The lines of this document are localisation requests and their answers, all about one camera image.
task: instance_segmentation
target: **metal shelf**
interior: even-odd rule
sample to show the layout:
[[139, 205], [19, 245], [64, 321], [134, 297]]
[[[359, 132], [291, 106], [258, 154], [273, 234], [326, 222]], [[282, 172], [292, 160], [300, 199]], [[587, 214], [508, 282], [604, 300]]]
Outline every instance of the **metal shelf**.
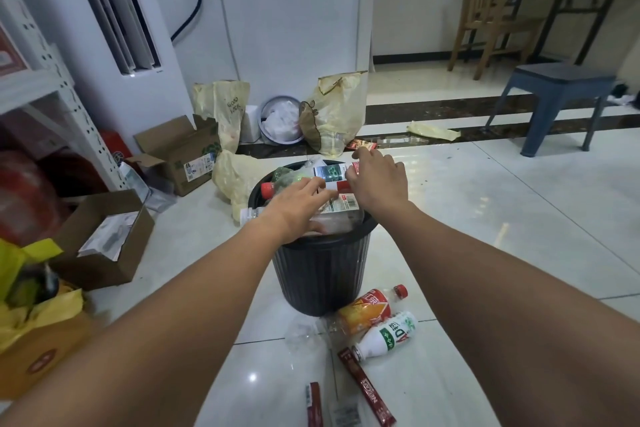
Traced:
[[58, 79], [47, 69], [0, 76], [0, 115], [58, 91]]
[[[12, 39], [19, 39], [26, 47], [23, 53], [31, 56], [28, 63], [32, 68], [0, 77], [0, 114], [24, 107], [30, 115], [37, 115], [39, 112], [29, 103], [55, 92], [67, 124], [64, 129], [58, 126], [60, 134], [93, 164], [109, 190], [126, 189], [118, 165], [74, 90], [64, 62], [41, 33], [24, 1], [0, 0], [0, 5], [3, 25]], [[48, 117], [39, 117], [45, 124]]]

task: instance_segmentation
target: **wooden chair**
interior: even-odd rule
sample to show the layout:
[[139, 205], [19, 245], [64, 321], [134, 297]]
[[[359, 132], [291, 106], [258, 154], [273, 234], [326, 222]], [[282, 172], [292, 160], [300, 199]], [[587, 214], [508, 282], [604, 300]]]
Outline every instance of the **wooden chair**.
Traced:
[[500, 34], [511, 34], [514, 32], [528, 32], [529, 36], [525, 42], [525, 45], [520, 54], [520, 63], [526, 62], [531, 52], [533, 51], [534, 44], [536, 42], [536, 36], [540, 31], [540, 26], [544, 19], [532, 19], [532, 18], [512, 18], [511, 16], [503, 15], [504, 6], [507, 0], [463, 0], [462, 11], [460, 13], [460, 24], [458, 26], [458, 33], [456, 35], [456, 42], [453, 46], [451, 53], [451, 59], [447, 70], [453, 70], [453, 66], [458, 59], [458, 53], [462, 46], [462, 39], [468, 30], [482, 30], [487, 35], [487, 42], [469, 42], [467, 49], [470, 50], [473, 46], [480, 46], [484, 44], [484, 52], [482, 58], [478, 62], [476, 73], [474, 74], [474, 80], [479, 80], [484, 71], [484, 68], [489, 63], [489, 58], [492, 55], [512, 53], [514, 49], [496, 50], [495, 45]]

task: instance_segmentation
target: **plastic bag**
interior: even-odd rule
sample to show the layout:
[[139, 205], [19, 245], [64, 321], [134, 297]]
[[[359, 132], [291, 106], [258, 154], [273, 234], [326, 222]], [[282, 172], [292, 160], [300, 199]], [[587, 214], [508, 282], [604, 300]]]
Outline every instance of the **plastic bag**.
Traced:
[[216, 81], [193, 85], [193, 112], [218, 122], [220, 146], [236, 153], [240, 141], [240, 124], [249, 100], [250, 84], [244, 81]]
[[234, 220], [240, 222], [240, 210], [249, 203], [253, 187], [268, 173], [266, 164], [248, 155], [232, 154], [223, 150], [213, 166], [211, 180], [231, 199]]
[[290, 100], [277, 102], [264, 121], [267, 137], [279, 142], [293, 142], [300, 138], [302, 131], [298, 124], [298, 105]]
[[302, 102], [300, 129], [311, 147], [324, 156], [337, 157], [364, 124], [367, 96], [362, 75], [342, 73], [318, 79], [313, 94]]

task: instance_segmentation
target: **trash can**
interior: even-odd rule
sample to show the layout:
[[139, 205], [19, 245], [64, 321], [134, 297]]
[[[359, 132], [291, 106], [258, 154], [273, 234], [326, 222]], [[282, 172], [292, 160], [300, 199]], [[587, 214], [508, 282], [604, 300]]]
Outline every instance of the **trash can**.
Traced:
[[[325, 160], [327, 164], [342, 164]], [[303, 162], [286, 167], [300, 169]], [[253, 188], [249, 207], [264, 206], [260, 185], [271, 181], [271, 173]], [[342, 235], [301, 237], [281, 246], [273, 257], [280, 288], [294, 309], [308, 316], [324, 316], [353, 302], [360, 292], [369, 237], [378, 226], [365, 212], [361, 225]]]

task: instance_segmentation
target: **blue stool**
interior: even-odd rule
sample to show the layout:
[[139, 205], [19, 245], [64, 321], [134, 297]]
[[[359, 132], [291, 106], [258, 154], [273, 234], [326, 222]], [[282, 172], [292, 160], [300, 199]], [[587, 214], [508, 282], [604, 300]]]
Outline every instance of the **blue stool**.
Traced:
[[615, 83], [615, 75], [607, 75], [584, 66], [572, 66], [565, 63], [523, 64], [513, 70], [500, 99], [495, 104], [492, 115], [484, 130], [489, 130], [493, 117], [504, 106], [511, 88], [520, 88], [537, 95], [538, 104], [529, 121], [527, 139], [520, 155], [536, 155], [542, 140], [551, 129], [558, 112], [568, 101], [579, 98], [595, 98], [596, 105], [582, 150], [588, 151], [596, 123], [607, 102], [607, 96]]

